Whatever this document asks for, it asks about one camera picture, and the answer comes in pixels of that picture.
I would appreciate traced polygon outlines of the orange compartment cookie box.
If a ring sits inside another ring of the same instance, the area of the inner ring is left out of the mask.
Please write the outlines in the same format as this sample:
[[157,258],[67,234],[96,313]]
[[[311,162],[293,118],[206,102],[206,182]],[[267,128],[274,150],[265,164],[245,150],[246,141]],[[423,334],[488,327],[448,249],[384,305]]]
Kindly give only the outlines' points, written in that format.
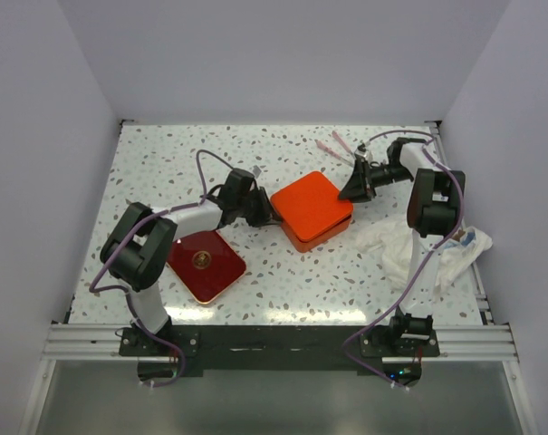
[[346,230],[351,218],[351,214],[337,220],[325,215],[302,216],[290,221],[285,220],[281,228],[293,248],[299,253],[306,253]]

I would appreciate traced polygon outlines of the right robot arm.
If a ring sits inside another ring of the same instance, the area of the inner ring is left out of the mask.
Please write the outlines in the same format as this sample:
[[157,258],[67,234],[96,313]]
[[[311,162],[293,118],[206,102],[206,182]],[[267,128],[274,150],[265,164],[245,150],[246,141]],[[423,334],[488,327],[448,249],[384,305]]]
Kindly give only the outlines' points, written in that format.
[[361,203],[376,197],[376,189],[409,180],[413,183],[407,208],[411,257],[406,287],[388,310],[386,326],[368,326],[362,333],[399,356],[409,355],[419,342],[433,337],[433,309],[437,272],[446,242],[459,230],[464,213],[466,176],[446,168],[427,149],[427,142],[397,138],[387,149],[387,161],[371,160],[361,144],[354,151],[351,177],[338,199]]

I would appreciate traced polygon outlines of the orange box lid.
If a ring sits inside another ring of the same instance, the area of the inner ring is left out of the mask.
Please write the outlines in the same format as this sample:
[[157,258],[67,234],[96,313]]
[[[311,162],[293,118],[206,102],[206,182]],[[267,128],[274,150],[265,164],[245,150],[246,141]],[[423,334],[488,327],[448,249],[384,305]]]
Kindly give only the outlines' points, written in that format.
[[339,190],[320,171],[312,171],[271,196],[283,223],[302,243],[325,236],[350,222],[353,205],[339,199]]

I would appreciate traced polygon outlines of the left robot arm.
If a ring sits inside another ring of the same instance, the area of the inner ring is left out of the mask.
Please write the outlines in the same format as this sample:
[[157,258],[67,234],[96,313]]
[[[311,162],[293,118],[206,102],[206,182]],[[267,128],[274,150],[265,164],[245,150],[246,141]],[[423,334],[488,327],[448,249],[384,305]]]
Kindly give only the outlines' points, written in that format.
[[161,355],[171,345],[171,321],[162,304],[159,277],[173,243],[239,218],[256,228],[283,222],[254,174],[244,169],[231,169],[226,181],[205,188],[198,202],[159,210],[131,203],[101,248],[102,269],[89,291],[121,290],[133,324],[142,331],[140,346]]

